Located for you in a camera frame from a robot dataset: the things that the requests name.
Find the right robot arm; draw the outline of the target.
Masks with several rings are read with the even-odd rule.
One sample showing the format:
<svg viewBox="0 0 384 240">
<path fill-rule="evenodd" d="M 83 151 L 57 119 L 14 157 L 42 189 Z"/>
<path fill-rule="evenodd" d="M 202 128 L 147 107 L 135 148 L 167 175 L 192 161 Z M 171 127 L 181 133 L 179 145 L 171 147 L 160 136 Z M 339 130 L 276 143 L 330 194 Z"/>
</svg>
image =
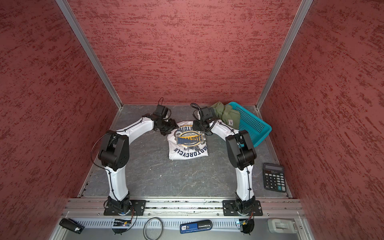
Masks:
<svg viewBox="0 0 384 240">
<path fill-rule="evenodd" d="M 233 129 L 220 120 L 215 120 L 212 123 L 194 120 L 193 129 L 211 132 L 225 140 L 229 161 L 236 170 L 235 210 L 242 216 L 250 215 L 256 206 L 252 171 L 257 153 L 249 132 Z"/>
</svg>

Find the white tank top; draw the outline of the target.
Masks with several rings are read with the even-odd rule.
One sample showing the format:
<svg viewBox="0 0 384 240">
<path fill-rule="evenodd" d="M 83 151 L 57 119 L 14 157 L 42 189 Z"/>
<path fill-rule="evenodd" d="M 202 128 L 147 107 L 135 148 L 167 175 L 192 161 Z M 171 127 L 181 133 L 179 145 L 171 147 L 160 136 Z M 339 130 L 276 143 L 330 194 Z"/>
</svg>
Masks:
<svg viewBox="0 0 384 240">
<path fill-rule="evenodd" d="M 193 123 L 179 122 L 179 127 L 167 135 L 170 160 L 191 160 L 209 155 L 205 133 L 194 130 Z"/>
</svg>

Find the green tank top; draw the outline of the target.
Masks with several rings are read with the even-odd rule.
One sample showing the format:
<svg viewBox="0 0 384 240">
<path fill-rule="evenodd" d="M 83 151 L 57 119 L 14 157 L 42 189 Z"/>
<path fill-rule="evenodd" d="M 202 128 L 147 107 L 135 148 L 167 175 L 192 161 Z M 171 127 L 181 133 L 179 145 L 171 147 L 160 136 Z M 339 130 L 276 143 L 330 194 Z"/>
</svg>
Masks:
<svg viewBox="0 0 384 240">
<path fill-rule="evenodd" d="M 211 106 L 214 109 L 216 116 L 222 120 L 227 126 L 238 130 L 240 127 L 241 113 L 235 110 L 231 105 L 224 105 L 222 102 L 217 102 Z"/>
</svg>

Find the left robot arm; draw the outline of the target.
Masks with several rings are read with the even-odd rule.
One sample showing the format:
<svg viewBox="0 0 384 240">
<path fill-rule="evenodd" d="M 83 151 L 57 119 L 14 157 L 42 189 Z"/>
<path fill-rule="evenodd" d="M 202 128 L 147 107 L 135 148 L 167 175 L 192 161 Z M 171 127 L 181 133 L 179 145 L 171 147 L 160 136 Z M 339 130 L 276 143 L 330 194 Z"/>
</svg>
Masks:
<svg viewBox="0 0 384 240">
<path fill-rule="evenodd" d="M 105 216 L 134 214 L 134 204 L 126 183 L 126 165 L 130 159 L 130 144 L 147 132 L 158 130 L 169 135 L 179 126 L 173 119 L 147 114 L 135 123 L 117 130 L 108 131 L 102 138 L 98 159 L 106 171 L 110 193 L 105 203 Z"/>
</svg>

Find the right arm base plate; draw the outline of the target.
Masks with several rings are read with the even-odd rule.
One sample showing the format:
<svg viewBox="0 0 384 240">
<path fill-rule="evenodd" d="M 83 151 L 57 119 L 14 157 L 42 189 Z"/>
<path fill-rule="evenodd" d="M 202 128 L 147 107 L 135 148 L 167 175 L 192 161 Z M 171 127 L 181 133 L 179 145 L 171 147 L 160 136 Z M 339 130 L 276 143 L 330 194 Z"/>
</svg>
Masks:
<svg viewBox="0 0 384 240">
<path fill-rule="evenodd" d="M 224 216 L 259 217 L 263 215 L 261 203 L 257 200 L 251 199 L 245 203 L 240 200 L 224 200 L 222 205 Z"/>
</svg>

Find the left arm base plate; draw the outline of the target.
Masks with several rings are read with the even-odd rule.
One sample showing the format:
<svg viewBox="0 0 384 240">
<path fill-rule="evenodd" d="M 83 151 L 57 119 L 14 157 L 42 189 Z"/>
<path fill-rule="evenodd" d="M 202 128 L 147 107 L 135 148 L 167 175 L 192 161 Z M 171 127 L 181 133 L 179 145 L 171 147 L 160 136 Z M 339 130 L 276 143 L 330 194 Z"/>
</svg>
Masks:
<svg viewBox="0 0 384 240">
<path fill-rule="evenodd" d="M 146 203 L 146 200 L 127 200 L 119 202 L 108 199 L 104 204 L 104 216 L 143 216 Z"/>
</svg>

